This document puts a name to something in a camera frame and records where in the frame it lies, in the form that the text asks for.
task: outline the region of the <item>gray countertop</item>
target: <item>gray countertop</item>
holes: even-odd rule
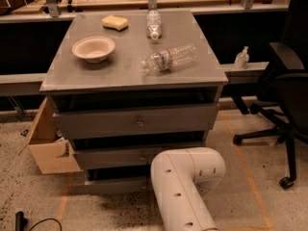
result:
[[[120,32],[104,28],[101,18],[109,13],[78,14],[51,64],[40,91],[76,93],[104,90],[163,89],[166,87],[223,85],[227,78],[217,69],[218,60],[189,11],[161,12],[163,34],[157,41],[146,35],[147,11],[118,12],[129,20]],[[72,53],[79,39],[104,36],[115,41],[115,51],[107,61],[89,64]],[[197,59],[191,66],[160,74],[144,74],[141,60],[167,48],[193,43]]]

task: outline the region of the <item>white bowl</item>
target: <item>white bowl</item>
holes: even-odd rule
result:
[[[73,45],[72,51],[78,58],[89,63],[96,64],[107,59],[116,45],[114,41],[106,37],[83,38]]]

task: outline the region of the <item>yellow sponge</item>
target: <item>yellow sponge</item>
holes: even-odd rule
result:
[[[121,31],[124,28],[128,27],[128,19],[109,15],[102,18],[102,24],[104,27],[115,28],[118,31]]]

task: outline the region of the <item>concrete floor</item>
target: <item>concrete floor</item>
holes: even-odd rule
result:
[[[15,113],[0,114],[0,230],[14,229],[15,213],[23,211],[29,228],[45,218],[56,218],[64,231],[164,230],[153,192],[85,194],[84,174],[42,175],[29,149],[18,156],[35,113],[17,121]],[[295,185],[282,190],[278,181],[288,174],[284,144],[275,138],[232,143],[233,135],[271,125],[260,115],[238,110],[218,113],[207,146],[225,160],[226,174],[204,198],[219,230],[308,230],[308,148],[296,142]],[[34,230],[59,230],[49,220]]]

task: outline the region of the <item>cabinet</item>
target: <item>cabinet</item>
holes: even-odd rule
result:
[[[161,12],[163,34],[146,36],[146,12],[121,12],[129,27],[106,29],[106,13],[77,15],[40,87],[53,105],[56,124],[74,149],[91,192],[142,191],[153,158],[172,147],[205,145],[227,79],[190,12]],[[115,52],[89,64],[71,52],[79,39],[105,36]],[[147,75],[141,60],[155,51],[192,42],[196,61]]]

